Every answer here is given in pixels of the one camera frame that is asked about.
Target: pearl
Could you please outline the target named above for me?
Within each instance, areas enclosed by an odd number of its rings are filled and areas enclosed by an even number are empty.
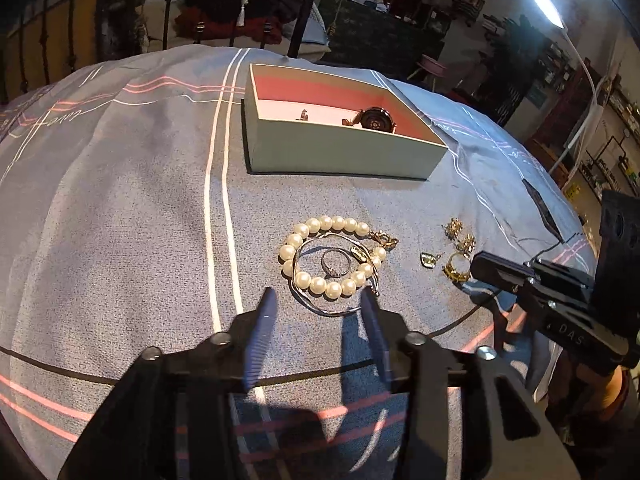
[[[340,298],[342,294],[342,285],[337,282],[329,282],[326,284],[326,290],[324,291],[324,295],[329,300],[337,300]]]
[[[348,233],[353,233],[358,227],[358,221],[355,218],[347,218],[344,220],[343,229]]]
[[[305,224],[309,227],[311,234],[316,234],[320,230],[320,221],[317,218],[309,218]]]
[[[379,257],[381,262],[384,262],[385,258],[386,258],[385,248],[384,247],[375,247],[373,249],[373,255]]]
[[[282,266],[282,272],[289,278],[293,276],[293,260],[287,260],[286,262],[284,262],[284,265]]]
[[[360,237],[367,236],[369,234],[369,226],[364,222],[360,222],[356,227],[356,234]]]
[[[300,270],[300,272],[296,273],[294,282],[296,283],[296,286],[298,288],[305,290],[311,284],[311,274],[305,272],[304,270]]]
[[[293,226],[293,232],[298,233],[302,238],[306,238],[309,236],[310,230],[306,224],[295,224]]]
[[[334,216],[331,220],[334,224],[334,231],[342,231],[344,229],[344,218],[341,216]]]
[[[334,221],[331,220],[330,216],[322,215],[319,218],[319,221],[320,221],[320,229],[322,229],[322,231],[328,231],[329,229],[331,229],[331,227],[334,226]]]
[[[300,236],[298,233],[291,233],[289,236],[287,236],[285,243],[287,245],[290,245],[294,249],[297,249],[298,247],[300,247],[300,245],[302,245],[302,241],[302,236]]]
[[[364,272],[364,275],[367,278],[370,278],[371,275],[373,274],[373,267],[371,266],[371,264],[360,264],[358,266],[358,270],[361,270],[362,272]]]
[[[342,280],[342,294],[344,296],[350,296],[356,291],[357,285],[351,278]]]
[[[284,262],[287,260],[293,260],[293,256],[296,254],[296,249],[291,245],[283,245],[278,252],[278,256],[282,258]]]
[[[363,286],[367,281],[367,277],[361,270],[356,270],[351,273],[351,279],[355,282],[356,286]]]
[[[322,294],[326,289],[326,281],[320,276],[316,276],[311,280],[309,290],[314,294]]]

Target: gold charm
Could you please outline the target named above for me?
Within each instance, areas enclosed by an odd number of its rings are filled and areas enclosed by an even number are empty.
[[[447,278],[449,278],[453,283],[465,283],[471,279],[471,272],[460,272],[456,270],[453,266],[452,261],[455,256],[462,256],[465,260],[469,260],[469,258],[464,253],[453,253],[447,262],[447,265],[442,267]]]
[[[443,225],[444,234],[447,235],[449,240],[455,240],[458,238],[458,235],[462,232],[462,222],[459,218],[452,218],[447,225]]]
[[[440,254],[421,253],[420,262],[422,263],[422,266],[426,267],[427,269],[435,269],[436,263],[442,257],[443,254],[444,253],[440,253]]]
[[[383,249],[391,250],[395,249],[396,245],[398,245],[398,239],[392,238],[390,235],[386,234],[384,231],[378,231],[376,233],[371,233],[369,235],[374,242],[378,242]]]
[[[365,252],[358,246],[351,247],[351,255],[358,261],[358,263],[366,264],[369,262]]]
[[[476,250],[476,237],[471,234],[465,235],[462,240],[456,241],[456,249],[470,258]]]

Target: silver ring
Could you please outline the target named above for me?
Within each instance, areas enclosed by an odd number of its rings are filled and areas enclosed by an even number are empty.
[[[325,256],[327,256],[327,254],[329,253],[338,253],[344,256],[347,259],[347,270],[345,270],[344,272],[338,272],[333,267],[329,267],[324,260]],[[322,258],[320,258],[320,266],[322,267],[322,270],[324,270],[324,273],[330,278],[341,278],[343,276],[346,276],[351,271],[351,257],[349,253],[344,249],[338,247],[327,249],[324,253],[322,253]]]
[[[296,249],[296,254],[293,255],[293,268],[292,268],[292,276],[295,276],[296,273],[298,272],[298,258],[300,257],[300,251],[304,248],[305,245],[307,245],[309,242],[313,242],[315,240],[321,240],[322,238],[327,238],[328,236],[337,236],[340,238],[343,238],[344,240],[347,240],[349,243],[355,245],[356,247],[359,247],[362,249],[362,251],[367,255],[367,263],[369,263],[371,265],[371,267],[373,268],[373,274],[371,275],[371,289],[373,290],[373,293],[376,296],[379,296],[380,293],[378,292],[378,270],[376,269],[376,266],[373,264],[373,262],[371,261],[371,254],[369,253],[369,250],[367,249],[367,247],[364,244],[361,244],[359,241],[357,240],[353,240],[351,238],[349,238],[348,236],[345,236],[343,234],[340,233],[331,233],[331,232],[327,232],[324,233],[323,235],[320,236],[315,236],[313,238],[307,238],[302,245],[300,245],[300,247],[298,247]],[[291,293],[293,294],[294,297],[298,298],[300,300],[300,302],[306,306],[311,312],[318,314],[318,316],[324,316],[324,317],[342,317],[342,316],[347,316],[349,314],[352,314],[353,312],[357,312],[360,310],[360,305],[358,306],[352,306],[347,308],[346,310],[342,310],[340,312],[329,312],[328,310],[324,310],[322,308],[319,308],[317,306],[314,305],[314,302],[311,300],[311,297],[304,292],[304,290],[301,290],[299,288],[299,286],[296,285],[296,280],[294,280],[293,278],[289,279],[289,288],[291,289]]]

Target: silver bangle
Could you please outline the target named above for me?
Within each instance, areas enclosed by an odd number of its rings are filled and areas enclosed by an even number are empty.
[[[376,269],[376,266],[372,262],[371,254],[369,253],[369,250],[366,248],[365,245],[361,244],[359,241],[353,240],[352,238],[349,238],[348,236],[345,236],[340,233],[326,232],[322,235],[316,236],[314,238],[308,238],[307,240],[305,240],[302,243],[302,245],[300,245],[300,247],[296,249],[296,253],[293,256],[293,264],[292,264],[293,276],[295,276],[296,272],[298,271],[298,258],[300,257],[300,251],[309,242],[313,242],[315,240],[321,240],[322,238],[327,238],[328,236],[337,236],[339,238],[342,238],[343,240],[347,240],[350,244],[360,248],[363,251],[363,253],[367,257],[367,263],[370,264],[371,267],[373,268],[373,274],[371,275],[371,288],[373,290],[373,293],[376,296],[379,296],[380,294],[378,292],[378,270]],[[311,312],[318,314],[318,316],[342,317],[342,316],[348,316],[349,314],[353,314],[354,312],[357,312],[360,310],[360,305],[358,305],[358,306],[351,306],[346,310],[341,310],[339,312],[329,312],[327,310],[324,310],[322,308],[315,306],[311,297],[306,292],[304,292],[304,290],[301,290],[296,285],[296,280],[294,279],[289,280],[289,288],[291,289],[291,293],[294,295],[294,297],[298,298],[305,307],[307,307]]]

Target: tassel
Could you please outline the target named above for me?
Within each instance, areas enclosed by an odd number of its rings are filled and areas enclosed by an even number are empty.
[[[244,4],[242,4],[240,14],[238,14],[238,27],[244,27]]]

